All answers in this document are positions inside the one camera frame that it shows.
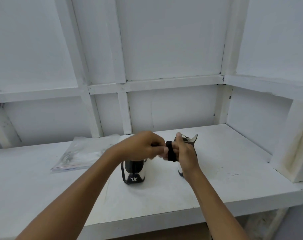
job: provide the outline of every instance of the person's left hand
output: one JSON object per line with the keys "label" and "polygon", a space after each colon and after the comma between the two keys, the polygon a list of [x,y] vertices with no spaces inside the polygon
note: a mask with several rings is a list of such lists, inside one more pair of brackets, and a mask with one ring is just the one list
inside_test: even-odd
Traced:
{"label": "person's left hand", "polygon": [[112,146],[110,149],[120,153],[119,156],[122,161],[141,161],[145,158],[152,159],[157,155],[163,157],[168,153],[165,140],[151,131],[137,133]]}

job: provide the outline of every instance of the clear plastic bag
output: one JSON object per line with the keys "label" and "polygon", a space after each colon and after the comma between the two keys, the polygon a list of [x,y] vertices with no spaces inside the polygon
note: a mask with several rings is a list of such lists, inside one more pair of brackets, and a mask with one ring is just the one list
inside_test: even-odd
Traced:
{"label": "clear plastic bag", "polygon": [[119,142],[117,134],[101,137],[75,137],[58,163],[50,170],[53,173],[85,169],[93,165],[112,145]]}

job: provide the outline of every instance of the table top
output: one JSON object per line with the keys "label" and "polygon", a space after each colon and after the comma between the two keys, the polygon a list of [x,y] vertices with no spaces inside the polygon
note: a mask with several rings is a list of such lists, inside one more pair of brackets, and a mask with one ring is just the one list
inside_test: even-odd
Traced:
{"label": "table top", "polygon": [[[156,133],[173,141],[178,131],[188,137],[198,134],[199,164],[224,203],[303,190],[303,182],[293,184],[269,165],[270,154],[225,124]],[[85,172],[50,172],[69,145],[0,149],[0,238],[17,236]],[[177,172],[178,162],[155,158],[145,167],[142,184],[126,185],[118,166],[85,225],[199,207],[191,187]]]}

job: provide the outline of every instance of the person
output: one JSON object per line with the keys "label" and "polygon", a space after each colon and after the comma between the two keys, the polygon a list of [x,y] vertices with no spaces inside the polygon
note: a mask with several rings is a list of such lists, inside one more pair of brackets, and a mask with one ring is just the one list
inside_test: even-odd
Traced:
{"label": "person", "polygon": [[[249,239],[202,173],[192,145],[177,133],[173,150],[193,189],[214,240]],[[86,172],[51,202],[17,240],[77,239],[107,179],[125,159],[167,157],[164,139],[151,131],[135,134],[110,147]]]}

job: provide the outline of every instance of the sneaker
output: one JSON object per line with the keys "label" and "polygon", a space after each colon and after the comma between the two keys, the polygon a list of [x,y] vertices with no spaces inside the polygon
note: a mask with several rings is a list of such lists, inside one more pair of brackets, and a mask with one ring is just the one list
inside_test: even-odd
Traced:
{"label": "sneaker", "polygon": [[[184,142],[185,143],[188,143],[188,144],[190,144],[190,145],[192,145],[193,147],[194,147],[194,149],[195,149],[195,142],[196,142],[196,140],[197,140],[197,137],[198,137],[198,135],[196,134],[193,138],[189,138],[189,137],[186,137],[186,136],[184,136],[184,135],[182,135],[183,137],[182,137],[182,139],[184,140]],[[181,176],[181,177],[184,177],[184,174],[182,173],[182,168],[181,168],[181,166],[180,166],[180,163],[178,164],[178,173],[179,173],[179,175]]]}
{"label": "sneaker", "polygon": [[121,163],[121,174],[125,184],[142,183],[145,180],[144,161],[123,161]]}

